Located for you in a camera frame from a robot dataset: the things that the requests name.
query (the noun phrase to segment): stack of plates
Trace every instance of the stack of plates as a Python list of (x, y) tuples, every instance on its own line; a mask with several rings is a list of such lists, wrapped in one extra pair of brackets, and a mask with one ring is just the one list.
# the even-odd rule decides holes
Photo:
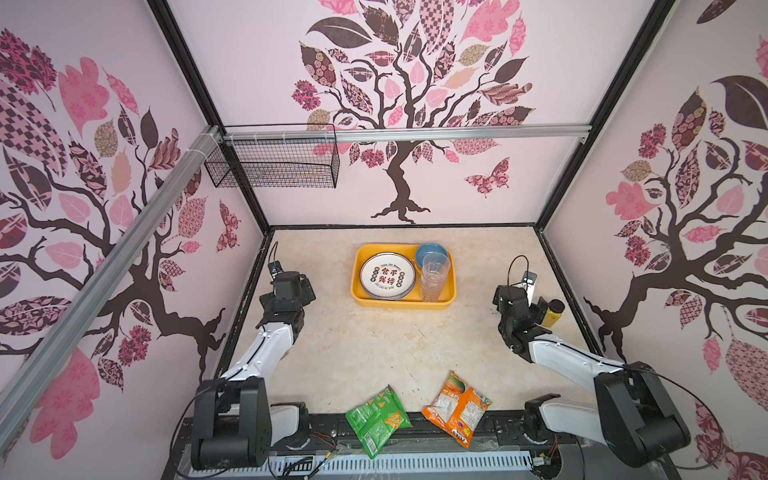
[(403, 255), (379, 253), (362, 265), (360, 283), (374, 300), (401, 300), (416, 285), (416, 270)]

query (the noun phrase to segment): chip bag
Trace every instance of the chip bag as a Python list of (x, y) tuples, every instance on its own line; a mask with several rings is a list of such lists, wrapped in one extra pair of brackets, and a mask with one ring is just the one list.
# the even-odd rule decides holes
[(468, 449), (475, 429), (489, 406), (491, 400), (451, 371), (440, 395), (422, 413)]
[(411, 426), (406, 409), (389, 385), (367, 403), (348, 412), (346, 420), (370, 458), (379, 454), (395, 430)]

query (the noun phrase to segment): clear plastic cup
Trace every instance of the clear plastic cup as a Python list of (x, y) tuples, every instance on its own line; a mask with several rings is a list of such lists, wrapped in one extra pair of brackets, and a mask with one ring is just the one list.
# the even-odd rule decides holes
[(451, 270), (451, 261), (442, 253), (427, 253), (422, 262), (422, 302), (437, 302), (448, 272)]

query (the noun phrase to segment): wire basket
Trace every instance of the wire basket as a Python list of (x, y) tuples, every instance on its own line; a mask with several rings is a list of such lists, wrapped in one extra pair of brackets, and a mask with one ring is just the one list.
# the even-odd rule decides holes
[[(310, 125), (312, 130), (324, 125)], [(328, 137), (260, 139), (230, 137), (232, 148), (251, 187), (336, 188), (339, 178), (339, 146), (336, 132)], [(237, 187), (237, 179), (221, 150), (205, 162), (216, 187)]]

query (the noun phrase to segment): butterfly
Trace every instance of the butterfly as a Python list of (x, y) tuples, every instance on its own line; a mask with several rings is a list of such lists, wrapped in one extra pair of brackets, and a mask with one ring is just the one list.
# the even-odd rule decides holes
[(496, 165), (491, 172), (490, 177), (486, 177), (485, 175), (472, 175), (471, 177), (466, 177), (464, 180), (473, 187), (477, 187), (478, 192), (488, 198), (488, 193), (493, 190), (494, 185), (496, 187), (503, 186), (509, 188), (509, 185), (507, 185), (507, 182), (509, 182), (509, 175), (504, 173), (507, 170), (509, 170), (509, 157), (498, 162), (498, 165)]
[(230, 213), (229, 207), (224, 205), (224, 202), (219, 200), (219, 211), (221, 212), (221, 220), (224, 221), (224, 232), (219, 236), (219, 241), (216, 242), (216, 251), (220, 252), (225, 248), (234, 248), (237, 246), (237, 234), (235, 230), (240, 225), (240, 220), (237, 219), (235, 214)]

